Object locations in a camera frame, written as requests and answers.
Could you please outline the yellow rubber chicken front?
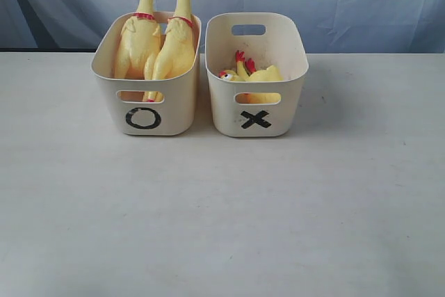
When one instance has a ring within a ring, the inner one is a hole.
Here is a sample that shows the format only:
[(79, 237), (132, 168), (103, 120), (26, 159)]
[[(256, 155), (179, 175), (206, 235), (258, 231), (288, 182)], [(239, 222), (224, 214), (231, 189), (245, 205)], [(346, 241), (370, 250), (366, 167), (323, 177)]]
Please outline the yellow rubber chicken front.
[(171, 79), (189, 71), (195, 60), (194, 39), (191, 0), (177, 0), (174, 14), (168, 18), (163, 46), (148, 61), (144, 79)]

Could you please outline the cream bin with X mark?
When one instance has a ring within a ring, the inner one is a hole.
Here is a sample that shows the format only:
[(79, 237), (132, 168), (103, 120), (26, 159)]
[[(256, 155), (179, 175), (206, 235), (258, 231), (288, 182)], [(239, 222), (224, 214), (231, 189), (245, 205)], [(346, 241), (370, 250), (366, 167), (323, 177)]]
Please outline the cream bin with X mark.
[[(218, 78), (236, 67), (235, 53), (243, 51), (257, 70), (279, 68), (283, 81), (237, 82)], [(209, 20), (205, 35), (205, 63), (211, 110), (216, 129), (231, 137), (285, 134), (298, 108), (309, 63), (297, 26), (277, 13), (224, 13)], [(241, 104), (241, 93), (279, 93), (275, 104)]]

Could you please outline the yellow rubber chicken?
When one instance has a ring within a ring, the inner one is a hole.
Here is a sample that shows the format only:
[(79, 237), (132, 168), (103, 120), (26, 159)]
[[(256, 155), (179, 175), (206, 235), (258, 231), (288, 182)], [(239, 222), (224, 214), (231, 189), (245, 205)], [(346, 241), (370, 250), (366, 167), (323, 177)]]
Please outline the yellow rubber chicken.
[(114, 61), (116, 79), (152, 79), (154, 63), (161, 49), (161, 27), (154, 17), (154, 0), (139, 0), (126, 20)]
[[(237, 82), (276, 82), (284, 80), (279, 68), (275, 65), (270, 65), (265, 70), (257, 70), (254, 60), (252, 58), (246, 60), (243, 51), (236, 51), (235, 60), (236, 71), (223, 70), (218, 74), (219, 79)], [(280, 99), (279, 93), (241, 93), (236, 101), (241, 104), (275, 104)]]
[(174, 14), (168, 18), (163, 46), (148, 61), (144, 79), (171, 79), (189, 71), (195, 60), (194, 39), (191, 0), (177, 0)]

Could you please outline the cream bin with O mark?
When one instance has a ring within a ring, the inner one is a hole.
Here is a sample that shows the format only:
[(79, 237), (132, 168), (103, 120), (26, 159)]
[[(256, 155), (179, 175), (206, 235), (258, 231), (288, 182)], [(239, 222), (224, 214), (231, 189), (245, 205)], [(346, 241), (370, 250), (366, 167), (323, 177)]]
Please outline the cream bin with O mark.
[[(131, 13), (119, 16), (109, 27), (93, 57), (91, 68), (102, 90), (115, 126), (124, 134), (135, 136), (174, 136), (185, 132), (193, 123), (200, 81), (199, 42), (202, 23), (192, 15), (194, 64), (181, 76), (161, 81), (116, 79), (114, 57), (120, 32)], [(136, 96), (121, 99), (121, 92), (136, 94), (159, 91), (163, 101), (145, 103)]]

